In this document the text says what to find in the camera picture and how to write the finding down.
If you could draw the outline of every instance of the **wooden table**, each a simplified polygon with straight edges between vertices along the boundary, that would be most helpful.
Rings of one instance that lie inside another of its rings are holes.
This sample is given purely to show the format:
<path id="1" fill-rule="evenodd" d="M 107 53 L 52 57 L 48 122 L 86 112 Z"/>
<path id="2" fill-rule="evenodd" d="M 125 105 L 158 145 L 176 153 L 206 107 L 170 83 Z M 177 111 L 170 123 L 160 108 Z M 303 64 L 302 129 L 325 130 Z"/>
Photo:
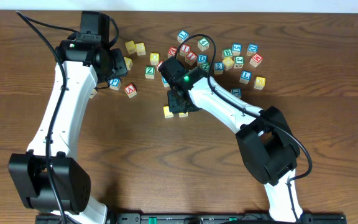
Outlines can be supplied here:
<path id="1" fill-rule="evenodd" d="M 79 29 L 81 12 L 24 11 L 25 15 Z M 312 212 L 343 212 L 358 223 L 358 14 L 109 12 L 119 26 L 119 47 L 144 42 L 147 55 L 131 55 L 122 79 L 138 94 L 101 90 L 89 101 L 78 144 L 78 162 L 103 203 L 145 213 L 234 213 L 268 210 L 265 190 L 244 167 L 234 134 L 206 111 L 165 119 L 166 88 L 160 75 L 145 79 L 151 52 L 167 58 L 182 29 L 208 34 L 218 56 L 235 42 L 259 44 L 264 61 L 248 85 L 240 70 L 216 77 L 242 100 L 271 105 L 285 115 L 309 149 L 312 174 L 296 182 L 300 205 Z M 68 35 L 40 27 L 53 46 Z M 196 41 L 190 41 L 200 53 Z M 206 51 L 211 56 L 212 47 Z M 24 153 L 44 115 L 55 62 L 49 49 L 14 13 L 0 11 L 0 223 L 33 223 L 7 171 L 12 153 Z M 253 89 L 255 76 L 266 87 Z M 298 159 L 298 173 L 307 161 Z"/>

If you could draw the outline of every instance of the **wood grain surface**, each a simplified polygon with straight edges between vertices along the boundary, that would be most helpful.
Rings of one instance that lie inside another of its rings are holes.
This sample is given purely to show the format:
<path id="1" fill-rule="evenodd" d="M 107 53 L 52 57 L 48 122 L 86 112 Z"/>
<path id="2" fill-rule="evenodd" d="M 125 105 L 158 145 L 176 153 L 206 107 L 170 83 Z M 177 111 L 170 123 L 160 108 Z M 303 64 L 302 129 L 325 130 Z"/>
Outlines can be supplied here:
<path id="1" fill-rule="evenodd" d="M 79 29 L 81 12 L 24 11 L 49 24 Z M 248 85 L 241 70 L 216 77 L 226 89 L 242 88 L 242 100 L 271 105 L 285 115 L 308 148 L 314 169 L 296 182 L 300 205 L 311 212 L 345 213 L 358 223 L 358 14 L 106 12 L 119 26 L 119 47 L 144 42 L 147 55 L 123 85 L 128 98 L 101 90 L 89 101 L 78 144 L 78 162 L 91 176 L 92 194 L 103 203 L 145 213 L 235 213 L 268 210 L 265 190 L 244 167 L 233 133 L 205 111 L 165 119 L 166 88 L 160 75 L 146 80 L 151 52 L 167 59 L 182 29 L 210 35 L 217 59 L 232 43 L 259 44 L 264 61 Z M 68 35 L 39 27 L 53 46 Z M 196 40 L 190 41 L 200 53 Z M 212 56 L 212 47 L 206 53 Z M 24 153 L 44 115 L 55 62 L 49 49 L 14 13 L 0 11 L 0 223 L 33 223 L 7 171 L 12 153 Z M 266 77 L 254 90 L 255 76 Z M 307 168 L 304 155 L 298 173 Z"/>

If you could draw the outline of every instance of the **cube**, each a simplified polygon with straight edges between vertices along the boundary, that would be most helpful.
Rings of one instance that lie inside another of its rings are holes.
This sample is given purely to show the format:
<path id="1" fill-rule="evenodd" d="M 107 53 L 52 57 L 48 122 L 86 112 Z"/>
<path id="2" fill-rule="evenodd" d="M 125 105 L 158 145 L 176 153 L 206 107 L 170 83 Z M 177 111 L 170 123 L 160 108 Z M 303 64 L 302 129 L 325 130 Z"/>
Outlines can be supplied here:
<path id="1" fill-rule="evenodd" d="M 225 59 L 225 58 L 233 58 L 233 53 L 231 52 L 231 49 L 224 49 L 222 51 L 222 59 Z"/>
<path id="2" fill-rule="evenodd" d="M 146 78 L 154 79 L 155 68 L 151 66 L 146 66 L 145 76 Z"/>
<path id="3" fill-rule="evenodd" d="M 229 70 L 230 68 L 232 68 L 233 65 L 234 65 L 233 59 L 231 59 L 231 58 L 229 58 L 229 57 L 223 59 L 222 63 L 223 63 L 223 65 L 224 65 L 224 69 L 225 69 L 226 71 Z"/>
<path id="4" fill-rule="evenodd" d="M 266 78 L 256 77 L 255 83 L 254 83 L 254 88 L 257 90 L 263 90 L 263 88 L 265 87 L 265 84 L 266 84 Z"/>
<path id="5" fill-rule="evenodd" d="M 187 64 L 193 65 L 197 61 L 197 54 L 194 53 L 194 52 L 189 52 L 186 55 L 185 61 L 186 61 Z"/>
<path id="6" fill-rule="evenodd" d="M 248 71 L 242 71 L 240 82 L 244 84 L 248 84 L 249 80 L 251 80 L 251 72 Z"/>
<path id="7" fill-rule="evenodd" d="M 241 49 L 242 49 L 241 44 L 233 44 L 233 46 L 231 47 L 231 52 L 233 56 L 240 56 Z"/>
<path id="8" fill-rule="evenodd" d="M 165 118 L 173 118 L 173 113 L 169 111 L 169 106 L 164 106 L 164 116 Z"/>
<path id="9" fill-rule="evenodd" d="M 187 37 L 189 37 L 189 33 L 187 33 L 186 31 L 182 30 L 178 34 L 178 41 L 182 43 L 184 40 L 187 39 Z"/>
<path id="10" fill-rule="evenodd" d="M 146 47 L 144 46 L 144 43 L 136 44 L 136 52 L 137 56 L 142 56 L 146 54 Z"/>
<path id="11" fill-rule="evenodd" d="M 133 40 L 131 40 L 129 42 L 126 42 L 125 47 L 127 47 L 127 50 L 128 50 L 129 54 L 136 53 L 136 46 L 135 46 L 135 42 Z"/>
<path id="12" fill-rule="evenodd" d="M 169 83 L 164 79 L 164 77 L 161 77 L 162 78 L 162 85 L 164 87 L 169 87 Z"/>
<path id="13" fill-rule="evenodd" d="M 244 57 L 243 56 L 234 57 L 234 68 L 242 68 L 243 65 L 244 65 Z"/>
<path id="14" fill-rule="evenodd" d="M 201 51 L 205 51 L 209 47 L 209 41 L 204 37 L 198 41 L 197 46 Z"/>
<path id="15" fill-rule="evenodd" d="M 125 86 L 125 93 L 128 95 L 129 98 L 132 98 L 136 95 L 136 88 L 133 84 L 129 84 Z"/>
<path id="16" fill-rule="evenodd" d="M 222 62 L 215 62 L 214 64 L 214 74 L 215 75 L 220 75 L 223 73 L 223 69 L 224 69 L 224 66 L 223 66 L 223 63 Z"/>
<path id="17" fill-rule="evenodd" d="M 93 89 L 91 95 L 89 96 L 89 98 L 92 99 L 96 94 L 98 94 L 98 91 Z"/>
<path id="18" fill-rule="evenodd" d="M 184 118 L 184 117 L 187 117 L 189 116 L 189 112 L 186 112 L 186 113 L 179 113 L 179 118 Z"/>
<path id="19" fill-rule="evenodd" d="M 112 80 L 110 80 L 109 85 L 110 89 L 119 90 L 119 88 L 121 87 L 121 81 L 119 80 L 119 78 L 113 78 Z"/>
<path id="20" fill-rule="evenodd" d="M 162 62 L 164 62 L 164 61 L 162 60 L 160 63 L 158 63 L 158 65 L 155 66 L 155 68 L 157 69 L 158 72 L 160 72 L 159 69 L 160 69 Z"/>
<path id="21" fill-rule="evenodd" d="M 158 65 L 158 61 L 160 61 L 160 54 L 159 53 L 150 53 L 150 64 Z"/>
<path id="22" fill-rule="evenodd" d="M 207 55 L 198 55 L 198 59 L 197 59 L 197 66 L 200 66 L 202 64 L 205 64 L 208 60 L 208 56 Z"/>
<path id="23" fill-rule="evenodd" d="M 174 57 L 175 54 L 177 53 L 177 48 L 176 47 L 170 47 L 168 50 L 168 58 L 170 57 Z"/>
<path id="24" fill-rule="evenodd" d="M 249 63 L 256 68 L 262 62 L 263 59 L 264 58 L 259 54 L 255 54 L 254 56 L 252 56 L 251 61 L 249 61 Z"/>
<path id="25" fill-rule="evenodd" d="M 241 98 L 241 89 L 240 88 L 234 88 L 231 90 L 231 94 L 236 96 L 238 99 Z"/>
<path id="26" fill-rule="evenodd" d="M 249 44 L 247 50 L 247 56 L 253 56 L 258 52 L 258 45 L 256 44 Z"/>
<path id="27" fill-rule="evenodd" d="M 187 44 L 183 44 L 180 48 L 179 54 L 180 56 L 186 57 L 186 55 L 190 52 L 191 47 Z"/>
<path id="28" fill-rule="evenodd" d="M 209 63 L 202 64 L 201 69 L 203 69 L 206 72 L 209 72 Z"/>
<path id="29" fill-rule="evenodd" d="M 128 71 L 131 70 L 131 68 L 133 66 L 132 59 L 124 57 L 124 60 L 125 60 L 125 65 L 127 67 L 127 70 Z"/>

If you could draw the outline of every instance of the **wooden block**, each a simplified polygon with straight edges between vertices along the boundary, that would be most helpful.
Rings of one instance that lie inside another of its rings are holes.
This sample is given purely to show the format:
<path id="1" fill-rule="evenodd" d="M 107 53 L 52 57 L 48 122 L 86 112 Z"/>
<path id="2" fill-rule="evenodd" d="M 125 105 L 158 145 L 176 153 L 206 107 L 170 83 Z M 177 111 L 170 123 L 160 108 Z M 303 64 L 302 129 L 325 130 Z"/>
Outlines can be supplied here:
<path id="1" fill-rule="evenodd" d="M 214 64 L 214 74 L 215 75 L 220 75 L 223 73 L 224 70 L 224 65 L 222 62 L 215 62 Z"/>
<path id="2" fill-rule="evenodd" d="M 233 44 L 233 46 L 231 47 L 231 52 L 233 56 L 240 56 L 241 50 L 242 50 L 241 44 Z"/>
<path id="3" fill-rule="evenodd" d="M 125 47 L 127 47 L 127 50 L 128 50 L 129 54 L 136 53 L 136 46 L 135 46 L 135 42 L 133 40 L 131 40 L 129 42 L 126 42 Z"/>
<path id="4" fill-rule="evenodd" d="M 158 72 L 160 72 L 159 69 L 160 69 L 162 62 L 164 62 L 164 61 L 162 60 L 160 63 L 158 63 L 158 65 L 155 66 L 155 68 L 157 69 Z"/>
<path id="5" fill-rule="evenodd" d="M 205 64 L 207 61 L 208 61 L 208 56 L 207 55 L 198 55 L 197 66 Z"/>
<path id="6" fill-rule="evenodd" d="M 170 47 L 168 50 L 168 58 L 170 57 L 174 57 L 175 54 L 177 53 L 177 48 L 176 47 Z"/>
<path id="7" fill-rule="evenodd" d="M 231 58 L 229 58 L 229 57 L 223 59 L 222 63 L 223 63 L 223 65 L 224 65 L 224 69 L 225 69 L 226 71 L 229 70 L 230 68 L 232 68 L 233 65 L 234 65 L 233 59 L 231 59 Z"/>
<path id="8" fill-rule="evenodd" d="M 209 63 L 202 64 L 201 69 L 203 69 L 204 71 L 206 71 L 208 73 L 209 72 Z"/>
<path id="9" fill-rule="evenodd" d="M 128 95 L 129 98 L 132 98 L 136 95 L 136 89 L 133 84 L 129 84 L 125 86 L 125 93 Z"/>
<path id="10" fill-rule="evenodd" d="M 253 56 L 258 52 L 258 45 L 256 44 L 249 44 L 247 50 L 247 56 Z"/>
<path id="11" fill-rule="evenodd" d="M 125 60 L 125 65 L 127 66 L 127 70 L 131 70 L 133 63 L 132 63 L 132 59 L 124 57 Z"/>
<path id="12" fill-rule="evenodd" d="M 263 90 L 263 88 L 265 87 L 265 84 L 266 84 L 266 78 L 256 77 L 255 83 L 254 83 L 254 88 L 257 90 Z"/>
<path id="13" fill-rule="evenodd" d="M 136 44 L 136 52 L 137 56 L 142 56 L 146 54 L 146 47 L 144 46 L 144 43 Z"/>
<path id="14" fill-rule="evenodd" d="M 91 95 L 89 96 L 89 98 L 91 98 L 91 99 L 94 98 L 94 96 L 95 96 L 96 94 L 98 94 L 98 91 L 95 90 L 95 89 L 93 89 Z"/>
<path id="15" fill-rule="evenodd" d="M 197 46 L 201 51 L 205 51 L 209 47 L 209 41 L 204 37 L 198 41 Z"/>
<path id="16" fill-rule="evenodd" d="M 241 98 L 241 89 L 240 88 L 231 89 L 231 94 L 233 94 L 238 99 L 240 99 Z"/>
<path id="17" fill-rule="evenodd" d="M 162 85 L 163 85 L 164 87 L 169 87 L 169 84 L 168 84 L 168 82 L 164 79 L 164 77 L 161 77 L 161 79 L 162 79 Z"/>
<path id="18" fill-rule="evenodd" d="M 178 34 L 178 41 L 182 43 L 184 40 L 187 39 L 187 37 L 189 37 L 189 33 L 187 33 L 186 31 L 182 30 Z"/>
<path id="19" fill-rule="evenodd" d="M 158 61 L 160 61 L 159 53 L 150 53 L 150 64 L 158 65 Z"/>
<path id="20" fill-rule="evenodd" d="M 255 54 L 254 56 L 252 56 L 251 61 L 249 61 L 249 63 L 256 68 L 262 62 L 263 59 L 264 58 L 259 54 Z"/>
<path id="21" fill-rule="evenodd" d="M 145 70 L 146 78 L 154 79 L 154 75 L 155 75 L 155 68 L 151 66 L 146 66 L 146 70 Z"/>
<path id="22" fill-rule="evenodd" d="M 243 65 L 244 65 L 244 57 L 243 56 L 234 57 L 234 68 L 242 68 Z"/>
<path id="23" fill-rule="evenodd" d="M 180 56 L 186 57 L 186 55 L 190 52 L 191 47 L 187 44 L 183 44 L 180 48 L 179 54 Z"/>
<path id="24" fill-rule="evenodd" d="M 119 80 L 119 78 L 113 78 L 112 80 L 110 80 L 109 84 L 110 89 L 113 90 L 119 90 L 119 88 L 121 87 L 121 81 Z"/>
<path id="25" fill-rule="evenodd" d="M 193 65 L 197 61 L 197 54 L 194 52 L 189 52 L 186 55 L 186 63 L 189 65 Z"/>
<path id="26" fill-rule="evenodd" d="M 222 58 L 233 58 L 233 53 L 231 52 L 231 49 L 224 49 L 222 51 Z"/>
<path id="27" fill-rule="evenodd" d="M 186 113 L 179 113 L 179 118 L 184 118 L 189 116 L 189 112 L 187 111 Z"/>
<path id="28" fill-rule="evenodd" d="M 173 113 L 169 111 L 169 106 L 164 106 L 164 116 L 165 118 L 173 118 Z"/>
<path id="29" fill-rule="evenodd" d="M 242 71 L 240 82 L 244 84 L 248 84 L 249 80 L 251 80 L 251 72 L 248 71 Z"/>

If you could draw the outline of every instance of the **white backdrop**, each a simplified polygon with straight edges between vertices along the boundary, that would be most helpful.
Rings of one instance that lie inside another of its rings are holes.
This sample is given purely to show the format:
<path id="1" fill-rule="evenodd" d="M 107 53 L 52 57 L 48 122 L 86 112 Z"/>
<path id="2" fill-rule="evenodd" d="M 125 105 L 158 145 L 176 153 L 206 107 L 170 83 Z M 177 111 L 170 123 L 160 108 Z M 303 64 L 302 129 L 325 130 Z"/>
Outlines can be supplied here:
<path id="1" fill-rule="evenodd" d="M 0 9 L 358 13 L 358 0 L 0 0 Z"/>

